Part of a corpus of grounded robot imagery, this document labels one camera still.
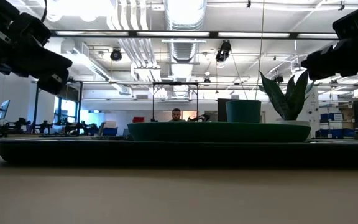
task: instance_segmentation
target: red object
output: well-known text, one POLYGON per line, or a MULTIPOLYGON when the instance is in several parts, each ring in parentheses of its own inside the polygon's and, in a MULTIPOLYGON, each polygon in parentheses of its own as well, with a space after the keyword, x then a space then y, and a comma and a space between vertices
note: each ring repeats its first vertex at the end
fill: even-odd
POLYGON ((141 123, 144 122, 144 117, 134 117, 132 120, 133 123, 141 123))

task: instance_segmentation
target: snake plant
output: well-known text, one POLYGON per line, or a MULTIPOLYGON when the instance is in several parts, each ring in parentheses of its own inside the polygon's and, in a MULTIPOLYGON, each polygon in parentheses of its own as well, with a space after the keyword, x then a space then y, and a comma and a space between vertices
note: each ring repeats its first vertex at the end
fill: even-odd
POLYGON ((285 95, 278 84, 273 80, 266 78, 262 72, 259 73, 262 77, 263 84, 263 87, 260 86, 260 90, 266 92, 277 113, 285 121, 296 120, 305 103, 305 94, 313 87, 313 83, 308 86, 307 70, 299 76, 296 84, 294 76, 291 77, 290 81, 288 81, 285 95))

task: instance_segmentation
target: desk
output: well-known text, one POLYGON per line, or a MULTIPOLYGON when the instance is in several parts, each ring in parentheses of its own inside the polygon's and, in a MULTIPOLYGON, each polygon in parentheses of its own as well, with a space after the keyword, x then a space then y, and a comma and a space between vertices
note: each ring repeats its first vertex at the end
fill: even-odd
POLYGON ((358 223, 358 170, 13 167, 0 223, 358 223))

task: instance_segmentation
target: green bowl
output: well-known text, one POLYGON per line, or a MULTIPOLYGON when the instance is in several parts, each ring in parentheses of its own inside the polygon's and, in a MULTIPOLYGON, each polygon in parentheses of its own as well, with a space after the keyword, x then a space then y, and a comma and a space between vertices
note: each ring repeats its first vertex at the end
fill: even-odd
POLYGON ((135 141, 304 142, 310 127, 292 124, 150 122, 128 124, 135 141))

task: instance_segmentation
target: man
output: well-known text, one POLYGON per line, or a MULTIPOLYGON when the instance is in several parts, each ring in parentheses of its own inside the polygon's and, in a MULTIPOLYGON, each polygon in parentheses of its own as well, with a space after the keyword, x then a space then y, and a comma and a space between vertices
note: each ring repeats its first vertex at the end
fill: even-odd
POLYGON ((179 108, 175 108, 172 110, 172 120, 170 121, 185 121, 184 119, 180 119, 180 110, 179 108))

